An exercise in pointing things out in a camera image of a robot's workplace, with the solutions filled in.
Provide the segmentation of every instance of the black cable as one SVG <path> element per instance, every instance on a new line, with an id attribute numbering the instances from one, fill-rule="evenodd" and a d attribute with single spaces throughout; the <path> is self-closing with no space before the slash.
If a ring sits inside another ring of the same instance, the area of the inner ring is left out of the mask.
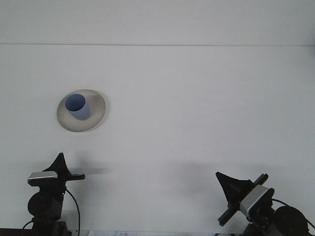
<path id="1" fill-rule="evenodd" d="M 25 229 L 25 227 L 26 227 L 27 225 L 29 225 L 30 223 L 33 223 L 33 221 L 31 220 L 31 221 L 29 221 L 28 223 L 26 223 L 26 224 L 23 226 L 21 236 L 24 235 L 24 232 L 25 232 L 24 229 Z"/>
<path id="2" fill-rule="evenodd" d="M 74 196 L 69 192 L 68 189 L 65 189 L 67 191 L 68 194 L 70 194 L 70 196 L 73 198 L 75 205 L 77 206 L 77 210 L 78 210 L 78 216 L 79 216 L 79 229 L 78 229 L 78 236 L 80 236 L 80 210 L 79 210 L 79 206 L 77 203 L 77 200 L 75 200 Z"/>
<path id="3" fill-rule="evenodd" d="M 274 202 L 281 203 L 281 204 L 283 204 L 283 205 L 289 207 L 288 204 L 286 204 L 286 203 L 284 203 L 284 202 L 282 202 L 282 201 L 280 201 L 280 200 L 278 200 L 278 199 L 272 198 L 271 200 L 274 201 Z M 312 226 L 312 227 L 315 229 L 315 226 L 314 226 L 308 219 L 306 219 L 306 221 L 307 221 L 307 223 L 308 223 L 310 226 Z"/>

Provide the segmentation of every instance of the white table surface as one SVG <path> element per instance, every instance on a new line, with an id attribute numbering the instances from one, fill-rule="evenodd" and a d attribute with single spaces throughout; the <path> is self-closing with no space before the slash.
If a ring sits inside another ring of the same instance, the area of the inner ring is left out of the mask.
<path id="1" fill-rule="evenodd" d="M 220 171 L 255 180 L 315 220 L 314 47 L 0 46 L 0 227 L 31 219 L 27 184 L 60 151 L 83 230 L 241 232 Z M 96 129 L 62 128 L 68 93 L 107 102 Z M 66 195 L 63 219 L 77 227 Z"/>

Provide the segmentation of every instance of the paper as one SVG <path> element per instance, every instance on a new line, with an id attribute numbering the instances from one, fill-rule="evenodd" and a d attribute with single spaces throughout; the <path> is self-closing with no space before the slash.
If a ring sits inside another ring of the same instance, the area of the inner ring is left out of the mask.
<path id="1" fill-rule="evenodd" d="M 88 236 L 239 236 L 214 233 L 161 233 L 161 232 L 128 232 L 128 231 L 90 231 Z"/>

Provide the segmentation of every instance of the white saucer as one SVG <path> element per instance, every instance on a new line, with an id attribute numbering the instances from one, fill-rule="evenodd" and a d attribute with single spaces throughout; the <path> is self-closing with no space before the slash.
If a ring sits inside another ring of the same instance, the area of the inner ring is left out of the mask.
<path id="1" fill-rule="evenodd" d="M 65 108 L 64 103 L 66 99 L 74 93 L 82 94 L 89 103 L 90 117 L 86 120 L 79 120 L 75 118 Z M 98 92 L 89 89 L 81 89 L 68 94 L 60 102 L 57 109 L 57 118 L 61 126 L 73 132 L 82 132 L 92 129 L 102 120 L 104 114 L 105 114 L 104 98 Z"/>

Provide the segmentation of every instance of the blue cup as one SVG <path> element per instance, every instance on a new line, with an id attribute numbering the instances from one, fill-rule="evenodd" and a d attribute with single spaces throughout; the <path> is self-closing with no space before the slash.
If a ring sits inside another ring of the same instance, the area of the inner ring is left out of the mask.
<path id="1" fill-rule="evenodd" d="M 81 94 L 70 95 L 65 101 L 66 109 L 79 120 L 86 120 L 90 116 L 90 108 L 87 100 Z"/>

